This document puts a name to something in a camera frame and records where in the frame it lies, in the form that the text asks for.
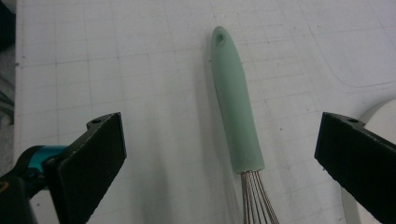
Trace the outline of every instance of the whisk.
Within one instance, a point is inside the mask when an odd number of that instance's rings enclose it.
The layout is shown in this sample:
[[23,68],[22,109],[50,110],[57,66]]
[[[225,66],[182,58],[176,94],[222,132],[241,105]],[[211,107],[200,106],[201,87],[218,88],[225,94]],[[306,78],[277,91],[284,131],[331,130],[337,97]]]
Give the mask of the whisk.
[[213,79],[232,166],[242,179],[244,224],[279,223],[259,174],[264,161],[244,69],[233,40],[223,27],[214,30],[211,48]]

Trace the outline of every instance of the table surface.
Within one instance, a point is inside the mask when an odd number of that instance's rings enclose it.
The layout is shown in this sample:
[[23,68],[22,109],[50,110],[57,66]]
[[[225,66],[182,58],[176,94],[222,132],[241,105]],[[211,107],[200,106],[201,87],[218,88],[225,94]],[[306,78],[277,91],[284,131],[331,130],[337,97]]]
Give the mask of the table surface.
[[[210,68],[229,30],[246,72],[281,223],[345,223],[314,159],[323,111],[358,118],[396,96],[390,0],[19,0],[15,156],[68,145],[120,111],[128,158],[90,223],[241,223]],[[32,200],[56,223],[50,196]]]

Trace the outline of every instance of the white surface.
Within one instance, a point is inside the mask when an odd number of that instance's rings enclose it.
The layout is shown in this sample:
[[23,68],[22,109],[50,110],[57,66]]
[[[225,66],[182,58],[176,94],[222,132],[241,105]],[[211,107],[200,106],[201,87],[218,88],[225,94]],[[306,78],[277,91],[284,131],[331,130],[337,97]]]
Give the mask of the white surface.
[[366,121],[365,129],[373,132],[393,144],[396,144],[396,100],[385,102],[376,109],[374,114]]
[[[90,223],[241,223],[210,69],[223,25],[246,69],[281,223],[345,223],[340,187],[313,158],[320,116],[358,118],[394,98],[389,0],[21,0],[15,154],[69,144],[120,111],[128,148]],[[33,199],[54,223],[48,195]]]

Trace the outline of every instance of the whisk handle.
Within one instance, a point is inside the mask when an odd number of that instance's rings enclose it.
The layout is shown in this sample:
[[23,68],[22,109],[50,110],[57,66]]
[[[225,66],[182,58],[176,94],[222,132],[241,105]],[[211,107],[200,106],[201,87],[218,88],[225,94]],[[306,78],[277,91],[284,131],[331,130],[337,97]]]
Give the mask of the whisk handle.
[[217,27],[211,41],[212,72],[233,170],[264,168],[245,73],[229,33]]

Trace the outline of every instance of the metal wire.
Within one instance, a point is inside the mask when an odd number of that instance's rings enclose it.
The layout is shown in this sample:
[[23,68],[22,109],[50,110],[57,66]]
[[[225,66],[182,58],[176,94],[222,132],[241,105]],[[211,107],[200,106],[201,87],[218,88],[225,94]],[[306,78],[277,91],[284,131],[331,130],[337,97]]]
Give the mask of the metal wire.
[[279,224],[265,192],[259,171],[241,173],[244,224]]

